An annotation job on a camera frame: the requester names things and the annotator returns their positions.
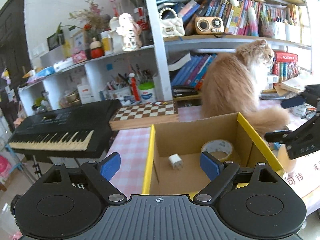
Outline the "yellow tape roll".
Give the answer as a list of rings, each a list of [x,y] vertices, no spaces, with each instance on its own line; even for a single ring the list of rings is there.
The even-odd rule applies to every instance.
[[[221,139],[209,141],[201,148],[202,152],[208,152],[219,161],[227,160],[233,150],[234,147],[229,141]]]

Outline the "white power adapter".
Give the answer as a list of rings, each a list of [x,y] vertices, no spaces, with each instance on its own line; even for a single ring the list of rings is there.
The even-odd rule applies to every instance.
[[[183,168],[183,160],[178,154],[169,156],[169,161],[174,170],[180,170]]]

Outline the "pink plush pig toy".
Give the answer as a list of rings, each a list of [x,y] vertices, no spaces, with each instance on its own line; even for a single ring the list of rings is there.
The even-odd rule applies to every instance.
[[[295,165],[296,165],[296,159],[290,159],[285,144],[282,144],[278,150],[277,155],[278,161],[281,163],[282,167],[284,168],[284,171],[286,173],[292,173]]]

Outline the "stack of papers and books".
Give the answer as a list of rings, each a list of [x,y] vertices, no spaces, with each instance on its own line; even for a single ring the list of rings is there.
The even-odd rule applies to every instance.
[[[315,79],[311,75],[300,75],[281,83],[276,83],[274,89],[279,96],[285,96],[289,93],[298,94],[305,90],[307,85],[313,85]]]

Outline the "pink checkered tablecloth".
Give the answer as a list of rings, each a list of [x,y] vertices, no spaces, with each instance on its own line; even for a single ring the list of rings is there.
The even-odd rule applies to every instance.
[[[189,122],[200,119],[201,107],[181,107],[179,119]],[[118,132],[107,156],[118,152],[121,157],[120,170],[111,179],[111,183],[125,196],[142,192],[146,158],[148,155],[150,128],[125,129]],[[319,209],[319,187],[303,197],[308,215]]]

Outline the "black electronic keyboard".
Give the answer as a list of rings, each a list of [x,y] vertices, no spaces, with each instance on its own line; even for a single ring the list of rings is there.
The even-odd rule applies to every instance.
[[[104,100],[27,117],[8,145],[17,153],[40,157],[99,158],[110,148],[119,100]]]

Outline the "yellow cardboard box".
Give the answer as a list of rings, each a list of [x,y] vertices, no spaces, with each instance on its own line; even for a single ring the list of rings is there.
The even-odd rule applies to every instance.
[[[143,194],[194,196],[210,180],[200,168],[202,146],[212,140],[227,140],[233,147],[229,156],[242,167],[265,162],[275,172],[284,169],[267,144],[240,113],[192,122],[170,122],[151,126],[143,179]],[[183,168],[174,170],[169,156],[178,154]]]

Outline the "orange fluffy cat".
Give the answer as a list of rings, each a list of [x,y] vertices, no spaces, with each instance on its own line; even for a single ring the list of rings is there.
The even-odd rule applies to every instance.
[[[259,107],[273,59],[265,39],[240,45],[234,53],[219,53],[204,77],[202,116],[241,113],[260,136],[284,129],[290,123],[288,110]]]

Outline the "wooden chess board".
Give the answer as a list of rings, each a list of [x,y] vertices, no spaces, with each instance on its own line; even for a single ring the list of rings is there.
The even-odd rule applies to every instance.
[[[123,106],[109,121],[113,131],[151,127],[155,124],[179,122],[175,101],[157,101],[134,106]]]

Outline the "white green lid jar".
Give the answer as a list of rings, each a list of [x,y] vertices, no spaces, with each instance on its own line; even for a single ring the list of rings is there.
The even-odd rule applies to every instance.
[[[156,102],[156,91],[153,82],[141,83],[138,86],[139,96],[142,103]]]

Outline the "red round doll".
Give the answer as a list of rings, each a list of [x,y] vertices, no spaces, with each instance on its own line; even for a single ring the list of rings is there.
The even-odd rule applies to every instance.
[[[101,42],[95,37],[92,38],[92,42],[89,47],[92,59],[96,59],[105,55]]]

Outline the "retro wooden radio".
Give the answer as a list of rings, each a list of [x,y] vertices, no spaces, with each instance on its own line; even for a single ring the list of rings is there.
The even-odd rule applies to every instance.
[[[195,30],[199,35],[223,34],[225,32],[220,17],[196,17]]]

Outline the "white wooden bookshelf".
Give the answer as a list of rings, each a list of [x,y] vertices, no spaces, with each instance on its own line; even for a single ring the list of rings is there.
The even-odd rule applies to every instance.
[[[95,0],[106,12],[111,10],[109,0]],[[52,35],[60,23],[70,24],[68,15],[85,6],[84,0],[24,0],[25,32],[31,64],[38,67],[41,56],[48,51],[47,37]],[[147,0],[151,32],[155,36],[153,45],[143,46],[137,51],[118,51],[96,59],[84,61],[87,83],[95,100],[107,83],[108,64],[114,71],[125,71],[129,66],[139,64],[153,69],[159,76],[159,98],[172,98],[167,56],[179,50],[222,49],[224,51],[253,40],[251,36],[227,35],[215,38],[213,35],[162,38],[157,20],[156,0]]]

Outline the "rabbit figurine doll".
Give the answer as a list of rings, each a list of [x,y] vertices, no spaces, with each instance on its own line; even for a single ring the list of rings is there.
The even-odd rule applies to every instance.
[[[123,51],[139,50],[142,46],[140,34],[142,32],[140,26],[134,21],[133,17],[128,13],[119,16],[119,26],[116,32],[123,38]]]

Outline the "white quilted handbag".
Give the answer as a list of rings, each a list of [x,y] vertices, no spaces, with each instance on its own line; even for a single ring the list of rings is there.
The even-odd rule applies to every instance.
[[[163,14],[169,11],[173,14],[173,18],[163,19]],[[161,26],[161,34],[163,38],[184,36],[185,30],[183,20],[178,16],[176,11],[170,7],[165,7],[159,11],[159,21]]]

